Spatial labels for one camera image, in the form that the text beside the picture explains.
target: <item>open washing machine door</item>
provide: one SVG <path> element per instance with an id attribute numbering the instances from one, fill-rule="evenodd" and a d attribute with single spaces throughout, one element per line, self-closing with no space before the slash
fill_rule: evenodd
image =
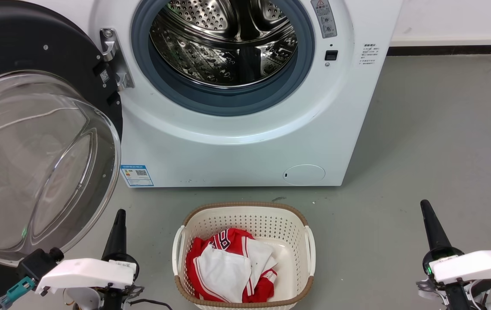
<path id="1" fill-rule="evenodd" d="M 63 16 L 0 0 L 0 296 L 20 259 L 70 249 L 113 193 L 121 105 L 104 59 Z"/>

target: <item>red fabric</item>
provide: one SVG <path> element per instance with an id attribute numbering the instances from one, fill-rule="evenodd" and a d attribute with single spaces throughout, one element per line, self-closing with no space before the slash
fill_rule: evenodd
<path id="1" fill-rule="evenodd" d="M 194 259 L 196 257 L 199 257 L 209 244 L 213 245 L 216 249 L 219 250 L 249 257 L 249 255 L 247 254 L 247 240 L 245 240 L 246 245 L 244 247 L 244 245 L 242 245 L 242 237 L 254 239 L 249 232 L 237 228 L 226 229 L 225 231 L 222 231 L 207 240 L 202 240 L 200 238 L 194 239 L 194 242 L 192 243 L 192 249 L 190 249 L 190 251 L 186 255 L 186 267 L 188 279 L 194 287 L 196 298 L 208 301 L 227 302 L 226 300 L 223 300 L 222 297 L 209 291 L 206 287 L 202 285 L 199 279 L 199 274 L 196 271 Z M 255 287 L 254 293 L 251 296 L 248 296 L 247 294 L 247 287 L 244 288 L 242 302 L 266 302 L 269 298 L 274 296 L 275 277 L 277 277 L 277 273 L 274 271 L 274 269 L 269 269 L 265 271 L 261 275 L 261 278 L 259 279 L 259 282 Z"/>

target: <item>white basket handle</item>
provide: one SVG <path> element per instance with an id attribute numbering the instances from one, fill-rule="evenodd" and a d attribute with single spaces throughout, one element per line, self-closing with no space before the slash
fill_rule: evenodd
<path id="1" fill-rule="evenodd" d="M 305 226 L 306 240 L 306 265 L 308 265 L 310 276 L 314 276 L 316 271 L 316 244 L 314 243 L 314 235 L 310 227 Z"/>
<path id="2" fill-rule="evenodd" d="M 183 231 L 184 228 L 186 228 L 184 225 L 180 226 L 178 231 L 176 232 L 175 240 L 173 241 L 173 273 L 175 276 L 179 275 L 179 267 L 180 267 L 180 262 L 182 259 L 182 256 L 184 255 L 182 251 L 184 251 L 184 244 L 183 242 L 180 242 L 180 247 L 178 246 L 178 243 L 180 239 L 182 239 Z"/>

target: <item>white plastic basket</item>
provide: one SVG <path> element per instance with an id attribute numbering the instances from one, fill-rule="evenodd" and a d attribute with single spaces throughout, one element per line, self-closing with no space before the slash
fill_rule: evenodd
<path id="1" fill-rule="evenodd" d="M 227 228 L 250 232 L 274 247 L 278 261 L 275 294 L 268 302 L 231 304 L 199 300 L 186 275 L 186 254 L 195 237 L 208 239 Z M 304 216 L 295 208 L 270 202 L 224 202 L 201 206 L 188 215 L 173 243 L 173 271 L 180 294 L 204 310 L 288 310 L 303 299 L 314 281 L 316 247 Z"/>

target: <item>red and white clothing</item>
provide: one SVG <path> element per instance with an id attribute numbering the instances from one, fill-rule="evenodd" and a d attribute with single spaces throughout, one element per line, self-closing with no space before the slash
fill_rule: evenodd
<path id="1" fill-rule="evenodd" d="M 196 298 L 220 302 L 266 302 L 274 296 L 273 249 L 236 228 L 208 240 L 194 239 L 186 255 Z"/>

